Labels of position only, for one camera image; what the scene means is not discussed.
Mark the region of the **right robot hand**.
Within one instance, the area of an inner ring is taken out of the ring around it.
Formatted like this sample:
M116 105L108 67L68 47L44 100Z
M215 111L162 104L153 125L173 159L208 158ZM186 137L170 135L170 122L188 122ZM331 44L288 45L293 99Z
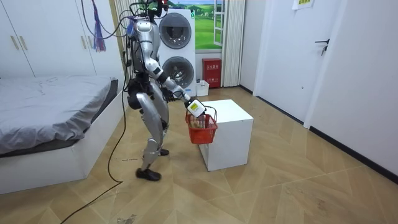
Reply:
M197 99L191 98L187 102L185 102L184 105L186 109L196 118L203 115L206 111L205 106L201 103L201 101Z

